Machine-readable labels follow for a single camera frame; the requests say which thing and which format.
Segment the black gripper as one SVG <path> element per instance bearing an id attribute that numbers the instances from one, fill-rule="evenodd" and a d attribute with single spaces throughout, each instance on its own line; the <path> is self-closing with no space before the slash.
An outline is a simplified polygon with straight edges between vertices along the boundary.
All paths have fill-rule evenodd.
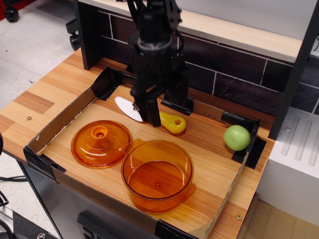
<path id="1" fill-rule="evenodd" d="M 131 66 L 137 76 L 131 95 L 134 109 L 142 121 L 160 126 L 157 97 L 164 94 L 169 103 L 185 108 L 188 95 L 188 69 L 184 57 L 174 56 L 172 37 L 160 42 L 146 42 L 136 33 L 129 39 Z"/>

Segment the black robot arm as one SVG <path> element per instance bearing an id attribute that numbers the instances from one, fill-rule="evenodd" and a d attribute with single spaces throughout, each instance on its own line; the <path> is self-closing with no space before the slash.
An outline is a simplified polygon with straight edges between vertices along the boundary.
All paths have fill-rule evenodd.
<path id="1" fill-rule="evenodd" d="M 185 115 L 193 110 L 188 97 L 188 68 L 183 36 L 177 27 L 181 9 L 174 0 L 129 0 L 137 33 L 129 38 L 131 66 L 137 76 L 130 94 L 143 121 L 161 125 L 158 97 L 162 103 Z"/>

